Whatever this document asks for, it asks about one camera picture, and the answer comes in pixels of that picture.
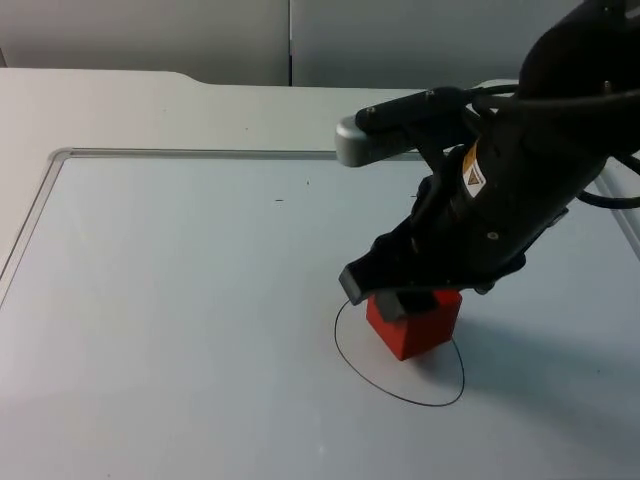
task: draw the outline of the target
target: red cube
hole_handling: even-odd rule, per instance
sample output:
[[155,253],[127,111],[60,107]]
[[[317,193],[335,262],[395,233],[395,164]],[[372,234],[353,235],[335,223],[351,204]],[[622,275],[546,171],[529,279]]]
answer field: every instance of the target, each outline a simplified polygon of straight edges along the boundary
[[367,301],[367,320],[398,360],[415,357],[451,340],[462,296],[456,290],[437,290],[432,294],[433,308],[402,315],[394,322],[383,320],[375,295]]

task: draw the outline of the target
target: white wall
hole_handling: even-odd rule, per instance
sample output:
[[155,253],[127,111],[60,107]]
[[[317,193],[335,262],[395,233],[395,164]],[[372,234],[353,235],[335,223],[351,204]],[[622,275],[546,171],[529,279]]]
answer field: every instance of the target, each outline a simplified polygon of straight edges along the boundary
[[472,86],[517,76],[580,0],[292,0],[293,83]]
[[1,0],[9,66],[288,84],[288,0]]

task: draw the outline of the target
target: white table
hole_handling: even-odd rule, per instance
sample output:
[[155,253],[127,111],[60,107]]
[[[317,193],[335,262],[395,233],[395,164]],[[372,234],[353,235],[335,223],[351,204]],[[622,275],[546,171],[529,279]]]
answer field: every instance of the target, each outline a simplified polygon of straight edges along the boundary
[[[329,150],[337,118],[406,93],[8,72],[0,71],[7,100],[12,89],[10,108],[0,110],[12,133],[1,164],[11,171],[0,189],[5,256],[57,148]],[[276,111],[291,121],[273,121]],[[3,478],[637,476],[640,266],[608,212],[575,205],[522,274],[488,297],[465,296],[458,335],[469,390],[451,409],[421,410],[361,382],[326,335],[343,298],[337,271],[406,212],[421,165],[267,162],[262,171],[227,162],[206,173],[94,162],[63,169],[0,309]],[[247,178],[261,188],[244,194]],[[392,200],[375,221],[358,217],[387,189]],[[247,215],[237,222],[229,196]],[[212,205],[206,216],[221,231],[237,223],[243,234],[220,242],[218,227],[189,216],[198,199]],[[262,230],[249,217],[256,200]],[[268,243],[292,218],[301,225],[295,241]],[[323,227],[350,233],[325,236]],[[256,243],[263,232],[266,243]],[[229,255],[209,255],[212,245]],[[279,271],[288,264],[311,270],[301,280]],[[233,288],[221,289],[224,279]],[[259,300],[246,300],[254,297],[238,288],[245,279]],[[292,305],[283,305],[291,292]],[[359,366],[411,390],[403,379],[415,374],[385,356],[362,319],[350,309],[344,320]],[[257,358],[221,368],[242,350],[233,342],[240,335]],[[450,358],[450,347],[436,356]],[[428,399],[440,401],[458,372],[445,368],[440,378],[437,366],[417,371],[435,375]],[[268,392],[264,400],[256,388]]]

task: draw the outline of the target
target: yellow warning sticker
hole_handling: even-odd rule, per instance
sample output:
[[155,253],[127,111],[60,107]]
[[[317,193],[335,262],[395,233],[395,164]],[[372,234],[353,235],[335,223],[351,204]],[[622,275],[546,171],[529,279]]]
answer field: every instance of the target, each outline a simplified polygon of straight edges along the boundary
[[477,142],[469,149],[467,155],[464,157],[462,164],[462,178],[464,185],[467,188],[467,192],[473,198],[480,193],[482,188],[487,184],[487,180],[480,170],[478,159],[476,156]]

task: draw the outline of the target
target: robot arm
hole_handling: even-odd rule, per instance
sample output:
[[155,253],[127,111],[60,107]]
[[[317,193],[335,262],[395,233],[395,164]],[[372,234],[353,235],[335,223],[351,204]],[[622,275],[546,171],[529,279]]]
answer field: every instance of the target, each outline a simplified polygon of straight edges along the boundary
[[[574,198],[601,203],[582,192],[610,156],[640,174],[630,157],[640,148],[633,121],[640,24],[626,18],[626,7],[620,0],[581,4],[535,44],[517,86],[437,88],[338,125],[345,165],[416,148],[433,171],[410,215],[344,268],[340,282],[353,304],[389,292],[486,293],[524,267],[527,249]],[[598,206],[640,206],[616,200]]]

